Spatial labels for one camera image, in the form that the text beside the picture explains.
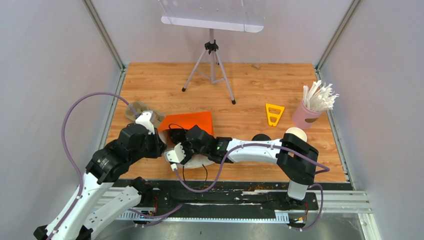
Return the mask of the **orange paper bag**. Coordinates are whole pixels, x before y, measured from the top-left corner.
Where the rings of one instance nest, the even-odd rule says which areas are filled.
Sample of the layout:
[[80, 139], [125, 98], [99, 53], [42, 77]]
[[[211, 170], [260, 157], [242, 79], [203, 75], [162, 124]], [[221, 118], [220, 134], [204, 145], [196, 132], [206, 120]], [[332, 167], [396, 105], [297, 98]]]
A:
[[197, 169], [214, 164], [208, 151], [214, 142], [212, 113], [209, 111], [171, 114], [158, 127], [160, 139], [168, 145], [165, 159], [172, 169]]

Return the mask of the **black sleeved coffee cup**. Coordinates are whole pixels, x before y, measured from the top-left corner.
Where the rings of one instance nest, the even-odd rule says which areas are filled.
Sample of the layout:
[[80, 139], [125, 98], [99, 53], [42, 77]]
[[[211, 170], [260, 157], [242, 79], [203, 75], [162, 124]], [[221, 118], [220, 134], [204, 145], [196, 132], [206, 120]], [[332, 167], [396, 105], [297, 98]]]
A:
[[187, 140], [186, 132], [187, 130], [183, 128], [172, 128], [168, 131], [168, 135], [171, 142], [177, 145], [178, 143], [182, 143]]

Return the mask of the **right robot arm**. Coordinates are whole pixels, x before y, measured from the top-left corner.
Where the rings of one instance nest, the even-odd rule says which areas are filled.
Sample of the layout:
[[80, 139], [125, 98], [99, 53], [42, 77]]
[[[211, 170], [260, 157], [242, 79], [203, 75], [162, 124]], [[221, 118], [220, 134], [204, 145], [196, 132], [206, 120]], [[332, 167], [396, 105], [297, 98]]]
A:
[[182, 148], [182, 165], [195, 156], [219, 164], [222, 171], [225, 163], [260, 162], [278, 166], [289, 178], [286, 204], [298, 209], [306, 201], [306, 191], [314, 183], [319, 151], [294, 133], [286, 132], [282, 138], [270, 139], [258, 134], [251, 141], [232, 137], [214, 137], [195, 125], [182, 130], [173, 141]]

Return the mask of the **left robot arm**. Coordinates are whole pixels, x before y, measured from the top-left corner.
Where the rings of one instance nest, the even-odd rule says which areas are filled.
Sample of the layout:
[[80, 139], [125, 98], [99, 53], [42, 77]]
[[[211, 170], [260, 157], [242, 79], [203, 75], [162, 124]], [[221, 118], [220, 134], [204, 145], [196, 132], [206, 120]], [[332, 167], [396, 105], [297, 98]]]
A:
[[149, 206], [152, 186], [137, 177], [112, 201], [95, 210], [95, 205], [130, 166], [143, 158], [162, 156], [166, 145], [151, 123], [130, 123], [117, 139], [96, 151], [80, 183], [58, 216], [48, 225], [35, 229], [37, 240], [94, 240], [119, 215], [131, 207]]

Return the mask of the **tripod stand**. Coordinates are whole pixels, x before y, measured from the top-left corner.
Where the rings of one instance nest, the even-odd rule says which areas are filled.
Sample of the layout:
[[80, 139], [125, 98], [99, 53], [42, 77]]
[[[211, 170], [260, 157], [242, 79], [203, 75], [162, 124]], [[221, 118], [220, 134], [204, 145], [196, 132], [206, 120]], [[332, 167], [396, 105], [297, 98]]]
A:
[[[207, 75], [199, 70], [199, 66], [201, 61], [203, 60], [204, 56], [208, 54], [209, 55], [209, 64], [210, 64], [210, 74]], [[222, 78], [217, 78], [217, 72], [216, 72], [216, 66], [219, 66]], [[230, 95], [231, 103], [233, 105], [236, 104], [236, 99], [232, 90], [232, 87], [230, 86], [230, 81], [228, 79], [224, 64], [222, 62], [220, 53], [219, 53], [219, 46], [215, 39], [215, 30], [213, 28], [209, 29], [209, 40], [204, 44], [204, 49], [201, 52], [198, 60], [196, 61], [190, 75], [188, 76], [188, 79], [186, 80], [185, 84], [183, 85], [181, 91], [185, 92], [189, 86], [189, 83], [192, 81], [193, 76], [195, 73], [198, 73], [208, 79], [212, 84], [217, 84], [220, 82], [225, 82], [227, 90]]]

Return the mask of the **white paper cup stack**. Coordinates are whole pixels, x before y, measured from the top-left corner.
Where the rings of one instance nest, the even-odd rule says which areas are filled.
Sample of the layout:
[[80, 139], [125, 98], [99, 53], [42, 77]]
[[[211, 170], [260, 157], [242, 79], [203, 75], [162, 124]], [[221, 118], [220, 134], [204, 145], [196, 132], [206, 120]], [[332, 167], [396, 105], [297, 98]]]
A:
[[300, 138], [301, 140], [303, 140], [305, 142], [308, 139], [307, 134], [301, 128], [298, 128], [298, 127], [290, 127], [286, 130], [285, 133], [286, 134], [293, 134], [293, 135], [295, 135], [296, 137]]

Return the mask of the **pink straw holder cup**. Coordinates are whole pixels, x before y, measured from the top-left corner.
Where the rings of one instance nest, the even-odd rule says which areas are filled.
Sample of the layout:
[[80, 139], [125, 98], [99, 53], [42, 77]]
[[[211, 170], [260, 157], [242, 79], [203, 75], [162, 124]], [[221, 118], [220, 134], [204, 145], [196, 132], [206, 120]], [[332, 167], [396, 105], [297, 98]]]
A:
[[293, 124], [300, 129], [309, 129], [314, 122], [322, 115], [323, 111], [312, 111], [306, 107], [303, 101], [300, 102], [291, 120]]

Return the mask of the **white wrapped straws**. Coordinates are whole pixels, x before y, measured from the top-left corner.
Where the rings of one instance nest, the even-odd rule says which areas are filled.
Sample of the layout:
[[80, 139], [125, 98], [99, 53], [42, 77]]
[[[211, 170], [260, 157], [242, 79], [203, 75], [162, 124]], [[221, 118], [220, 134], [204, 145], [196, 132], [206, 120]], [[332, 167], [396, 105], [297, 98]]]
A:
[[311, 87], [304, 85], [301, 102], [312, 112], [332, 110], [336, 98], [340, 96], [334, 92], [332, 86], [332, 83], [326, 84], [322, 80], [314, 81]]

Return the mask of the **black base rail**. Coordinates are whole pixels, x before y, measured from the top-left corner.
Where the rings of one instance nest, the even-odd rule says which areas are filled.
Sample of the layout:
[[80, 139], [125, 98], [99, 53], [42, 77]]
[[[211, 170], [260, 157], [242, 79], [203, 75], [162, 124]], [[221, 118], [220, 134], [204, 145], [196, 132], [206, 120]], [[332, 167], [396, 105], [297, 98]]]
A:
[[304, 215], [319, 210], [319, 187], [312, 187], [301, 201], [287, 196], [287, 182], [219, 181], [209, 191], [195, 193], [177, 180], [150, 180], [153, 187], [136, 208], [157, 215], [182, 207], [172, 214], [176, 218], [197, 219], [273, 219], [276, 211], [294, 211]]

